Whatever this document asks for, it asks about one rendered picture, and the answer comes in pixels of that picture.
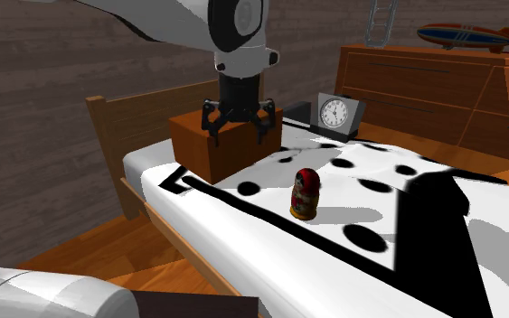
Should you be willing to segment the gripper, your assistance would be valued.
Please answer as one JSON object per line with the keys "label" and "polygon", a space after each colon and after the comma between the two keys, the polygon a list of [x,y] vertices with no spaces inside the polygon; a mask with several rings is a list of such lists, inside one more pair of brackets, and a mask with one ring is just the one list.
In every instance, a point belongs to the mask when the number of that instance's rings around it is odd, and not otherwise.
{"label": "gripper", "polygon": [[[223,73],[219,74],[218,84],[219,102],[206,99],[202,107],[201,129],[208,131],[218,146],[219,130],[227,123],[251,122],[257,129],[257,143],[260,145],[262,137],[276,124],[276,107],[272,98],[260,101],[259,84],[261,75],[257,74],[247,78],[235,78]],[[219,109],[219,116],[209,120],[209,115]],[[269,121],[263,122],[258,112],[263,110],[269,115]]]}

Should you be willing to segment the brown wooden box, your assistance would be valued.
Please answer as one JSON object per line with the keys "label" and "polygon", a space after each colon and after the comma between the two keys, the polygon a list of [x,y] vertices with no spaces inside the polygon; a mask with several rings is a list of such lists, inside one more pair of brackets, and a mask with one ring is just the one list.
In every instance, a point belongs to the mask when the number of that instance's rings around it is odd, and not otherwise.
{"label": "brown wooden box", "polygon": [[276,110],[276,125],[259,136],[251,123],[228,123],[217,138],[201,130],[200,110],[168,119],[174,159],[209,184],[247,168],[281,147],[283,110]]}

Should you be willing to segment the red nesting doll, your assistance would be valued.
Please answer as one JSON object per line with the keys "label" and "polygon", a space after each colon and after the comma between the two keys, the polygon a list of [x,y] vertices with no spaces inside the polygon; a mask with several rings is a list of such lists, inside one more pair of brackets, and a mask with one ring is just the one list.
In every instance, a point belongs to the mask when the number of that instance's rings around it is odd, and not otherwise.
{"label": "red nesting doll", "polygon": [[291,195],[290,213],[299,220],[312,220],[316,217],[319,199],[320,177],[311,168],[303,168],[296,173]]}

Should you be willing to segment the grey table clock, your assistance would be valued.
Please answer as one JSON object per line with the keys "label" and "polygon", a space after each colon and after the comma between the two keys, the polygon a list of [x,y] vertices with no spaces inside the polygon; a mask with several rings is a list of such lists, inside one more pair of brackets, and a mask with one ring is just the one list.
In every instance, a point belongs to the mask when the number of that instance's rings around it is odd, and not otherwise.
{"label": "grey table clock", "polygon": [[311,107],[310,128],[315,134],[347,143],[358,136],[366,103],[347,95],[319,93]]}

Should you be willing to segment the wooden bed with dotted cover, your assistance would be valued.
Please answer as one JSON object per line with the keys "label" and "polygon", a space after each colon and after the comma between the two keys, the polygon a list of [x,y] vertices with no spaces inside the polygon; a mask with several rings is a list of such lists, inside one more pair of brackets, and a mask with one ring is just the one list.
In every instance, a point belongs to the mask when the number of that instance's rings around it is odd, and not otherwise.
{"label": "wooden bed with dotted cover", "polygon": [[[509,318],[509,184],[395,146],[282,120],[280,149],[215,184],[174,159],[168,119],[218,84],[86,103],[119,193],[213,284],[268,318]],[[316,217],[290,213],[296,173],[320,177]]]}

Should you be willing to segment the grey metal ladder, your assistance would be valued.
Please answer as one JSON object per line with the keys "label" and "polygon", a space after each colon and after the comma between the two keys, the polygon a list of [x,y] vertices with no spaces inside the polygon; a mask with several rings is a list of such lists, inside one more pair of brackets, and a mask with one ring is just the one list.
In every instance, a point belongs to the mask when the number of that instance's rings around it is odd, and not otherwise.
{"label": "grey metal ladder", "polygon": [[399,0],[370,0],[368,21],[364,33],[364,45],[384,48],[390,38]]}

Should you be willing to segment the wooden chest of drawers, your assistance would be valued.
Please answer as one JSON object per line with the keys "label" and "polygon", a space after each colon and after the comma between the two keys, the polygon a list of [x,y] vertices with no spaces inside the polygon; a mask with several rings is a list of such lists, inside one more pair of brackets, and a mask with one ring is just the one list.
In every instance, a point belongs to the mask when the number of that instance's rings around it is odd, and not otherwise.
{"label": "wooden chest of drawers", "polygon": [[509,159],[509,27],[417,34],[435,48],[342,47],[335,93],[365,102],[366,123]]}

